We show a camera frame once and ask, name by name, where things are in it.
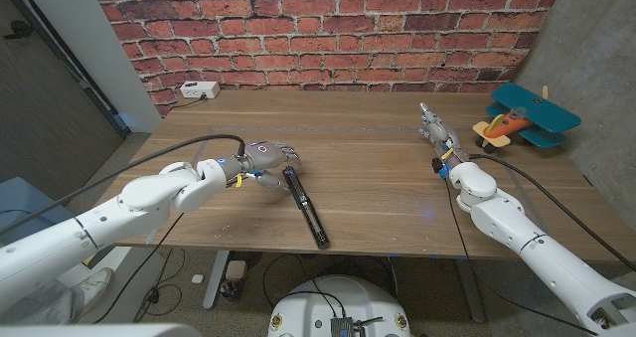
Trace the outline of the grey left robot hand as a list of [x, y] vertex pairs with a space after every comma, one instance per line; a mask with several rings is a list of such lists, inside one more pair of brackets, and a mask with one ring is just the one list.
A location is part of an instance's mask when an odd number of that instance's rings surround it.
[[252, 175], [258, 184], [267, 188], [286, 188], [269, 168], [276, 168], [285, 162], [301, 165], [301, 159], [294, 149], [283, 142], [260, 141], [247, 145], [244, 149], [246, 167], [244, 171]]

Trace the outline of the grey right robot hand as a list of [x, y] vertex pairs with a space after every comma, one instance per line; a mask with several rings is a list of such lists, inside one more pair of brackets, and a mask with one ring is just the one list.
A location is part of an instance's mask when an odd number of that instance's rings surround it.
[[462, 149], [455, 130], [433, 111], [424, 102], [421, 102], [423, 128], [419, 132], [429, 140], [442, 163], [450, 169], [456, 165], [470, 160], [468, 154]]

